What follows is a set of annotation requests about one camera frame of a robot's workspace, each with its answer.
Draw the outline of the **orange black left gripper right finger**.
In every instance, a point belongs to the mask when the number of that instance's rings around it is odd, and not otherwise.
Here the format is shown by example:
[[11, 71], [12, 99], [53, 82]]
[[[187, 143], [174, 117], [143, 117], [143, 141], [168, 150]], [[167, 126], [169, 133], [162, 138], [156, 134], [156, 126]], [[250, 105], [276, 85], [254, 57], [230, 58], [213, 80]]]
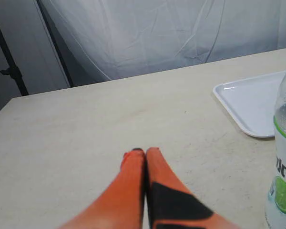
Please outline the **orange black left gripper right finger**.
[[157, 147], [146, 151], [147, 206], [151, 229], [231, 229], [232, 222], [200, 202], [180, 181]]

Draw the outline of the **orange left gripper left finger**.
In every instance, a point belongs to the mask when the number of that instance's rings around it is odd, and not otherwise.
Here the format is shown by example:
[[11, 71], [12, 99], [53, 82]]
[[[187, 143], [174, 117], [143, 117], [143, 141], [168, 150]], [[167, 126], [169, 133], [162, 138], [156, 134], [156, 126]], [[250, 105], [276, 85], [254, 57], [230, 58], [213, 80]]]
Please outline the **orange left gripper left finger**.
[[140, 229], [144, 211], [145, 153], [126, 152], [112, 183], [62, 229]]

